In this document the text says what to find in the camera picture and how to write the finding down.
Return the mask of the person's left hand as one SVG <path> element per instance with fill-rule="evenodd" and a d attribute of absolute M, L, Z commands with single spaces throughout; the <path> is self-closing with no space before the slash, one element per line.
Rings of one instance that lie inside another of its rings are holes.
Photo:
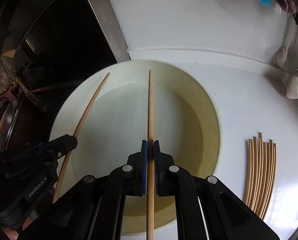
<path fill-rule="evenodd" d="M 3 232 L 7 235 L 7 237 L 10 240 L 18 239 L 19 233 L 16 230 L 13 230 L 13 229 L 10 229 L 10 228 L 4 227 L 4 226 L 2 226 L 1 229 L 3 230 Z"/>

